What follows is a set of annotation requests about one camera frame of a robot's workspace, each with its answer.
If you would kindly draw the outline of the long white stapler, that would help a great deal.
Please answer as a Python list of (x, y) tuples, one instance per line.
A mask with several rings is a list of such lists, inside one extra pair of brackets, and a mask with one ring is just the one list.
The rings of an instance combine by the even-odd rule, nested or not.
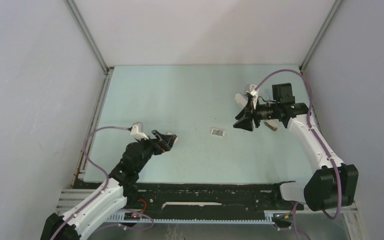
[(248, 103), (248, 98), (241, 93), (236, 93), (234, 99), (241, 109), (243, 109)]

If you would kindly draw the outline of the staple box tray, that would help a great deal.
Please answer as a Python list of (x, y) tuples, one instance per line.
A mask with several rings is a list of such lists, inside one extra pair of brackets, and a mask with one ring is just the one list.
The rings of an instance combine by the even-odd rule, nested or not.
[(219, 136), (219, 137), (224, 137), (226, 134), (226, 131), (223, 129), (219, 129), (219, 128), (212, 128), (211, 134), (215, 135), (215, 136)]

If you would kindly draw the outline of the beige brown mini stapler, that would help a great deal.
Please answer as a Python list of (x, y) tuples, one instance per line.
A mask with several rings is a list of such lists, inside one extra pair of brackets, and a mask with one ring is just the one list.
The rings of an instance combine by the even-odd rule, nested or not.
[(278, 130), (278, 123), (276, 121), (267, 120), (264, 122), (264, 125), (274, 132)]

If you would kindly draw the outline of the white staple box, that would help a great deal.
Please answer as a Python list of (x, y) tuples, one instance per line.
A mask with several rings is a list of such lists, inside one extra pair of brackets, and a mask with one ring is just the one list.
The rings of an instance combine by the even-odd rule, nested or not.
[(172, 142), (173, 142), (173, 144), (175, 144), (175, 143), (178, 141), (178, 139), (179, 139), (178, 136), (177, 136), (176, 134), (173, 134), (173, 133), (171, 133), (171, 132), (168, 132), (167, 135), (172, 137), (172, 140), (173, 140)]

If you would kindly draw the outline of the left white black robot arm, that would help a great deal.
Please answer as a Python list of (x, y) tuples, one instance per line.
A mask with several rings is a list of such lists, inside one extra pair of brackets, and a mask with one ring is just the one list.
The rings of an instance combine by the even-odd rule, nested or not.
[(135, 141), (126, 146), (120, 162), (107, 173), (86, 155), (88, 163), (103, 172), (104, 182), (62, 215), (51, 214), (45, 221), (42, 240), (86, 240), (116, 211), (136, 206), (136, 182), (141, 170), (152, 156), (169, 152), (178, 139), (175, 134), (162, 134), (157, 130), (153, 130), (150, 137), (142, 131), (140, 122), (121, 130), (128, 131)]

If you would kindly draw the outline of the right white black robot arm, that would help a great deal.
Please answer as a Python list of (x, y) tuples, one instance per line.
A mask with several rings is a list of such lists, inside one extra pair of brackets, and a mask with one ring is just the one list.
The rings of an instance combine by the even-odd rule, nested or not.
[(334, 153), (315, 125), (309, 107), (297, 103), (290, 83), (272, 86), (273, 99), (260, 102), (256, 85), (236, 93), (235, 101), (241, 111), (235, 117), (235, 129), (252, 132), (261, 121), (278, 120), (295, 137), (312, 170), (305, 184), (286, 182), (271, 194), (271, 204), (284, 209), (291, 201), (306, 204), (312, 211), (340, 209), (354, 203), (359, 177), (355, 165), (345, 162)]

